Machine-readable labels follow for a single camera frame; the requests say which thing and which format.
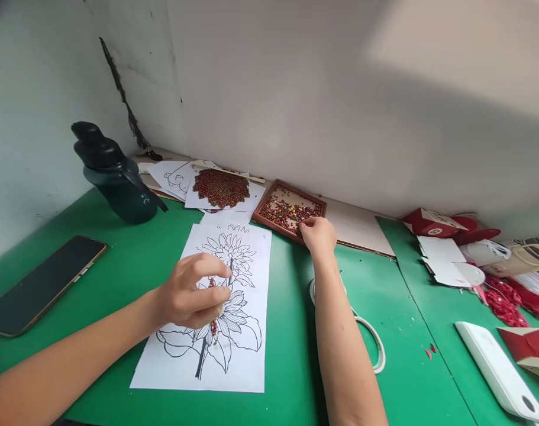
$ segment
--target white wall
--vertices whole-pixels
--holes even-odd
[[[145,138],[188,154],[165,0],[85,0],[83,5],[114,57]]]
[[[185,153],[539,234],[539,1],[166,1]]]
[[[83,3],[0,2],[0,254],[91,188],[72,149],[78,120],[134,152]]]

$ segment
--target wooden tray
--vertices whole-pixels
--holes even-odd
[[[287,193],[283,194],[283,192],[280,189],[279,190],[277,189],[278,186],[284,188],[287,191]],[[267,205],[269,198],[272,195],[277,195],[279,197],[278,201],[284,200],[293,205],[304,204],[305,206],[311,207],[311,208],[320,206],[321,212],[319,216],[321,217],[325,217],[326,215],[327,203],[315,196],[312,196],[309,193],[306,193],[305,191],[301,191],[300,189],[297,189],[294,186],[291,186],[288,183],[285,183],[282,180],[277,179],[275,180],[275,182],[273,182],[273,185],[271,186],[271,188],[269,188],[269,190],[265,192],[265,195],[263,196],[262,200],[257,205],[256,210],[253,212],[253,215],[251,216],[251,220],[253,220],[254,222],[265,225],[273,229],[274,231],[279,232],[279,234],[282,234],[282,235],[285,235],[285,237],[291,238],[291,240],[296,241],[297,243],[305,244],[305,242],[303,241],[303,238],[301,238],[300,235],[297,235],[296,233],[291,232],[290,230],[283,228],[281,225],[260,215],[261,210]],[[295,221],[292,221],[292,220],[289,220],[288,222],[290,224],[295,223]]]

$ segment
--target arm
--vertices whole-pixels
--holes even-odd
[[[334,227],[316,217],[300,226],[315,267],[318,360],[330,423],[387,425],[372,363],[340,280]]]
[[[211,322],[230,291],[198,290],[196,283],[230,274],[210,254],[185,257],[161,287],[0,374],[0,425],[52,424],[119,357],[163,325]]]

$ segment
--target water bottle lid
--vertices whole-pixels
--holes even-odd
[[[112,169],[127,161],[116,141],[106,138],[94,123],[78,121],[72,124],[78,138],[74,151],[90,169]]]

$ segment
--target hand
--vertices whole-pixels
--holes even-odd
[[[196,283],[205,276],[229,278],[232,271],[219,258],[206,253],[180,259],[170,277],[157,288],[158,306],[163,325],[198,329],[222,314],[222,305],[230,298],[228,287],[198,289]]]
[[[332,223],[323,217],[309,217],[299,224],[306,246],[313,256],[334,252],[336,230]]]

